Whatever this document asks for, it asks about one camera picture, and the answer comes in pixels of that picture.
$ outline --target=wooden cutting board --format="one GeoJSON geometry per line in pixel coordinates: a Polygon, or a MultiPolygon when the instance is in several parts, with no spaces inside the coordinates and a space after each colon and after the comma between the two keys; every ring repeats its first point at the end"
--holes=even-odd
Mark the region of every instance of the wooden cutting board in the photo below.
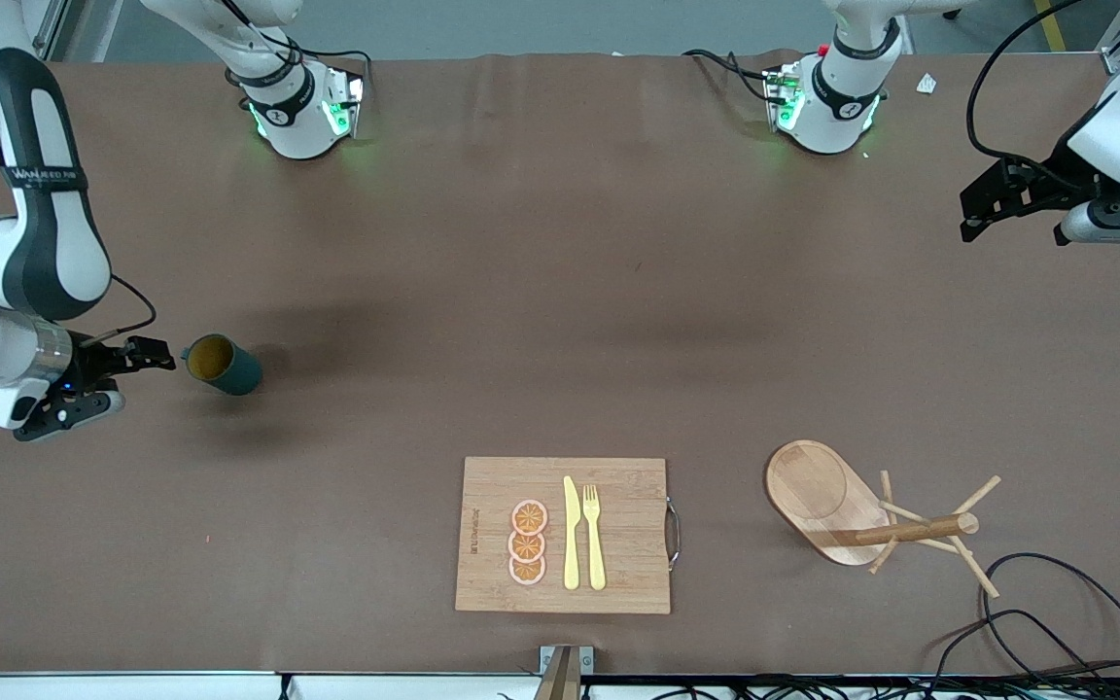
{"type": "Polygon", "coordinates": [[[457,563],[458,610],[507,613],[671,612],[665,544],[666,475],[664,460],[618,458],[467,457],[460,505],[457,563]],[[587,523],[578,524],[581,586],[563,586],[563,478],[599,487],[600,543],[608,586],[590,588],[587,523]],[[512,508],[526,497],[548,510],[547,572],[533,586],[512,580],[507,538],[512,508]]]}

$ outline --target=orange slice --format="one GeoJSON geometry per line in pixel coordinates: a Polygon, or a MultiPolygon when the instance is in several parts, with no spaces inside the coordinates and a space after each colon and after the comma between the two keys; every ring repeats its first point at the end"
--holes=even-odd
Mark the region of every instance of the orange slice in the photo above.
{"type": "Polygon", "coordinates": [[[548,526],[548,510],[529,497],[512,508],[512,529],[521,534],[538,534],[548,526]]]}
{"type": "Polygon", "coordinates": [[[512,577],[516,584],[522,586],[533,586],[542,580],[542,575],[548,572],[547,559],[539,559],[538,562],[517,562],[516,559],[507,561],[507,576],[512,577]]]}
{"type": "Polygon", "coordinates": [[[514,532],[507,535],[507,554],[516,559],[517,562],[538,562],[542,558],[542,551],[547,549],[547,541],[541,534],[521,534],[514,532]]]}

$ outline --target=yellow fork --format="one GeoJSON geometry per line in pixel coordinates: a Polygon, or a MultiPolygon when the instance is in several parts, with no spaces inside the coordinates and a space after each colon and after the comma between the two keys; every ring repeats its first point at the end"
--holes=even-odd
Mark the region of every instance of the yellow fork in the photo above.
{"type": "Polygon", "coordinates": [[[604,571],[604,547],[599,544],[599,488],[581,487],[581,514],[590,523],[590,587],[603,590],[608,585],[608,575],[604,571]]]}

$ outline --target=plastic knife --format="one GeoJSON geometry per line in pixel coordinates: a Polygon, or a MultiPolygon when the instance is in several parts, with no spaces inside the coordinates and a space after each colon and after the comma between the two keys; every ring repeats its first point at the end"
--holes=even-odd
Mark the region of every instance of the plastic knife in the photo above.
{"type": "Polygon", "coordinates": [[[581,522],[581,501],[578,501],[578,487],[573,486],[572,477],[563,478],[563,586],[569,590],[578,590],[581,578],[578,575],[578,523],[581,522]]]}

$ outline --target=cup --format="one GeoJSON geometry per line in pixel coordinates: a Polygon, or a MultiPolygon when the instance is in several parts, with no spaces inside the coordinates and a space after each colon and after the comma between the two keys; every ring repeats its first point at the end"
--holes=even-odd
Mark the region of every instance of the cup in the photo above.
{"type": "Polygon", "coordinates": [[[179,356],[193,379],[224,394],[249,394],[262,382],[262,364],[258,357],[218,333],[196,338],[179,356]]]}

